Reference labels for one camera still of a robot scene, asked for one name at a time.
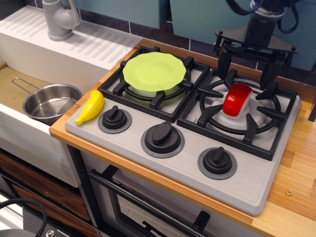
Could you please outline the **black gripper with plate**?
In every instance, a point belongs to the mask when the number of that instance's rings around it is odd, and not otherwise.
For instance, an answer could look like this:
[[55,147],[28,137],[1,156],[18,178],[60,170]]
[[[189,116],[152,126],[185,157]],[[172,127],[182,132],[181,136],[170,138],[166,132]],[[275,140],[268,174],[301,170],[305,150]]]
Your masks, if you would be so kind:
[[283,30],[281,24],[285,11],[254,11],[247,26],[217,30],[213,50],[218,56],[218,77],[226,78],[232,57],[261,61],[260,89],[267,89],[284,66],[292,64],[292,58],[298,52],[296,46],[274,36],[275,28],[285,34],[297,28],[298,13],[294,11],[293,14],[296,23],[288,30]]

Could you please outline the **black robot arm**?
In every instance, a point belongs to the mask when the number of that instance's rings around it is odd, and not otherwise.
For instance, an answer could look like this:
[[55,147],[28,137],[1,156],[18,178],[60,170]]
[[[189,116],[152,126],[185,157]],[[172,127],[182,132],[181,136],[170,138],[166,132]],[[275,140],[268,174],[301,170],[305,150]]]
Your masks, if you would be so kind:
[[218,56],[217,75],[225,79],[232,57],[258,61],[264,64],[260,78],[261,90],[267,89],[279,74],[292,63],[294,54],[298,52],[296,46],[274,36],[275,28],[282,33],[289,34],[296,30],[297,24],[288,30],[282,29],[282,17],[286,8],[294,14],[295,22],[299,22],[299,15],[295,0],[253,0],[248,10],[239,6],[234,0],[227,1],[231,10],[241,16],[248,15],[248,25],[237,30],[216,31],[216,42],[213,51]]

